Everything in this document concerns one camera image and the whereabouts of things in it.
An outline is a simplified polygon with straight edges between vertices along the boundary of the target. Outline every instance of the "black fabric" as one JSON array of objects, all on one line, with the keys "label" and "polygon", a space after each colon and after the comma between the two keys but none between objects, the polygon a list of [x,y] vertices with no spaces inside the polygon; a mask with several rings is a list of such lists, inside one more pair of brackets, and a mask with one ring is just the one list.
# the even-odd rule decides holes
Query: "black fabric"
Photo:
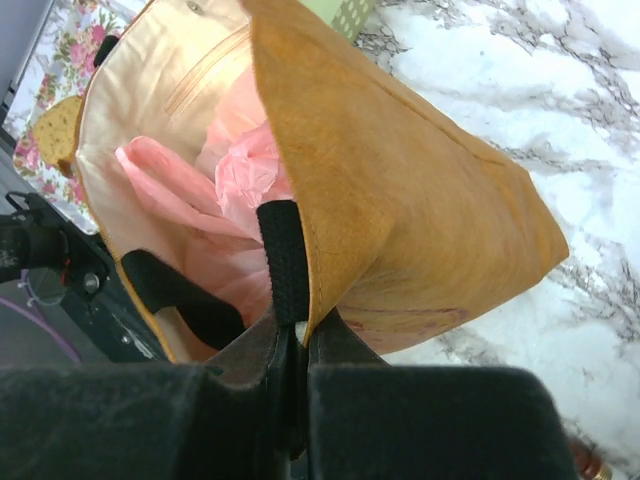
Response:
[{"label": "black fabric", "polygon": [[309,371],[316,479],[575,480],[548,391],[504,367]]},{"label": "black fabric", "polygon": [[255,389],[210,367],[2,369],[0,386],[2,480],[252,478]]},{"label": "black fabric", "polygon": [[111,50],[113,50],[113,47],[115,47],[118,43],[118,40],[120,39],[115,35],[107,35],[106,37],[104,37],[102,45],[100,45],[100,48],[96,52],[96,56],[93,58],[94,67],[98,68],[100,65],[102,65],[102,63],[111,53]]},{"label": "black fabric", "polygon": [[258,208],[258,221],[278,324],[305,322],[309,316],[309,272],[298,206],[290,200],[265,203]]},{"label": "black fabric", "polygon": [[152,253],[135,250],[121,261],[127,278],[151,313],[176,307],[193,333],[221,350],[242,332],[242,316],[232,305],[214,297]]}]

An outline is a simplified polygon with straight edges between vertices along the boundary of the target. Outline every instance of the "cream fabric lining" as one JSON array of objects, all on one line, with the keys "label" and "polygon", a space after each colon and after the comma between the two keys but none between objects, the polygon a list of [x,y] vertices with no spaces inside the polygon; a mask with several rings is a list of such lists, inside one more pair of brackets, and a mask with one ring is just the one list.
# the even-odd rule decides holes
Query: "cream fabric lining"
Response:
[{"label": "cream fabric lining", "polygon": [[[145,249],[182,270],[186,235],[141,209],[115,159],[116,148],[146,135],[195,161],[215,106],[251,64],[244,34],[249,19],[242,7],[231,0],[199,4],[202,11],[193,12],[184,0],[155,0],[125,32],[86,92],[77,169],[116,261]],[[176,309],[164,309],[154,319],[121,276],[172,361],[201,361],[215,353]]]}]

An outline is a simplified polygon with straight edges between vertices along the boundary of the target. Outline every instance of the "suede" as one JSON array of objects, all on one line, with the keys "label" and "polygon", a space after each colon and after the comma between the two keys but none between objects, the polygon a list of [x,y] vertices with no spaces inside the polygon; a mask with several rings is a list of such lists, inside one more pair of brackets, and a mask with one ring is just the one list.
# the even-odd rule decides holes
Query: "suede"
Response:
[{"label": "suede", "polygon": [[406,348],[524,292],[567,257],[524,169],[296,0],[243,4],[302,220],[307,340],[338,305],[377,352]]}]

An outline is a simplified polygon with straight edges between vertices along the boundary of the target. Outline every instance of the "pink plastic bag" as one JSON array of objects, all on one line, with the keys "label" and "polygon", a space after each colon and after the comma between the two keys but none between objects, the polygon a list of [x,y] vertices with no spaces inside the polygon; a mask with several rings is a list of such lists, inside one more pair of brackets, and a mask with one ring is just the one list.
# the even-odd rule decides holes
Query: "pink plastic bag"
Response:
[{"label": "pink plastic bag", "polygon": [[116,151],[145,209],[191,227],[182,273],[235,306],[247,326],[271,301],[256,210],[293,199],[255,88],[250,70],[239,77],[217,110],[195,167],[148,137]]}]

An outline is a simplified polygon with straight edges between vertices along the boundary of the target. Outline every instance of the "zipper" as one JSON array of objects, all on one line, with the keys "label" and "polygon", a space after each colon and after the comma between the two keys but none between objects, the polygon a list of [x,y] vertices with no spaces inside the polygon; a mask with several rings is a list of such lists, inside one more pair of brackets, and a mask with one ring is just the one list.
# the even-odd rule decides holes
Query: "zipper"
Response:
[{"label": "zipper", "polygon": [[213,70],[227,55],[237,50],[250,36],[251,28],[247,24],[226,37],[209,52],[187,73],[178,83],[175,90],[167,100],[165,111],[173,115],[189,98],[189,95],[198,86],[202,79]]}]

